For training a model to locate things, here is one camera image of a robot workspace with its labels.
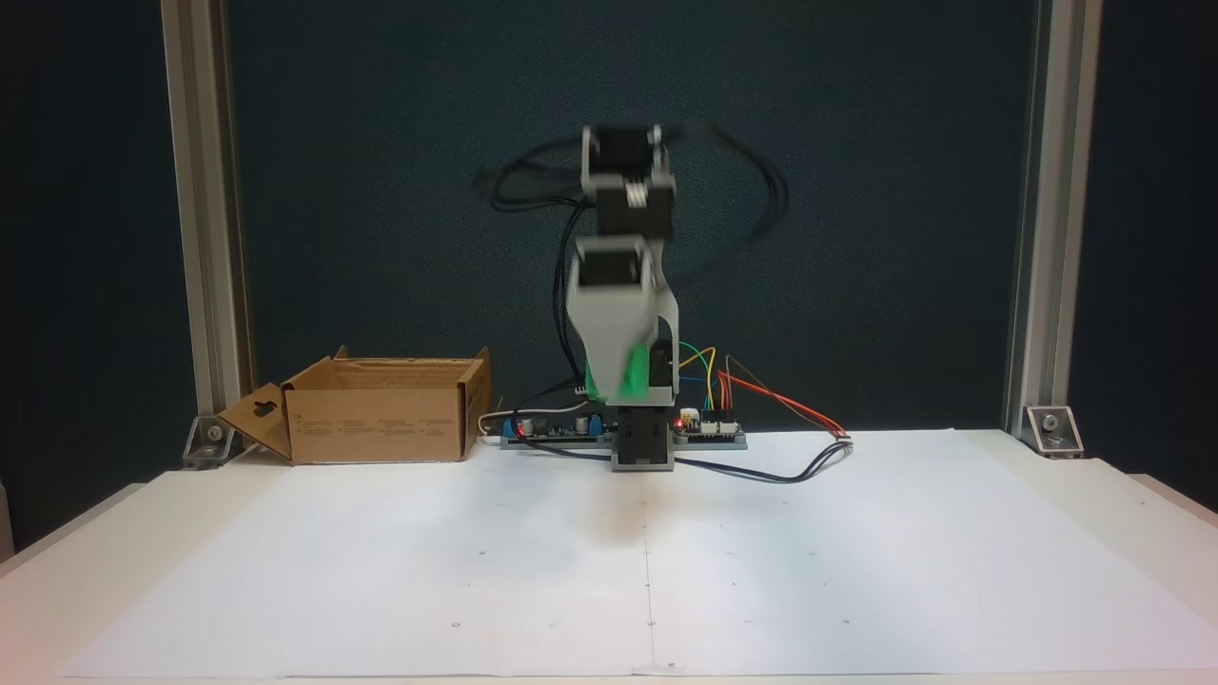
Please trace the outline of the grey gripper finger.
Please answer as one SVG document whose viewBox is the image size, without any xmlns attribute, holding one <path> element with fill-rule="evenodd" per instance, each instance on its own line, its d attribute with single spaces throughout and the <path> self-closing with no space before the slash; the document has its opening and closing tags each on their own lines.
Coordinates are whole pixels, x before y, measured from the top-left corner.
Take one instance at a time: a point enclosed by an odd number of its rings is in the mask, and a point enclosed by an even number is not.
<svg viewBox="0 0 1218 685">
<path fill-rule="evenodd" d="M 649 333 L 649 396 L 678 395 L 678 338 L 676 303 L 657 303 Z"/>
<path fill-rule="evenodd" d="M 649 333 L 642 317 L 574 312 L 568 316 L 583 346 L 583 390 L 598 401 L 649 401 Z"/>
</svg>

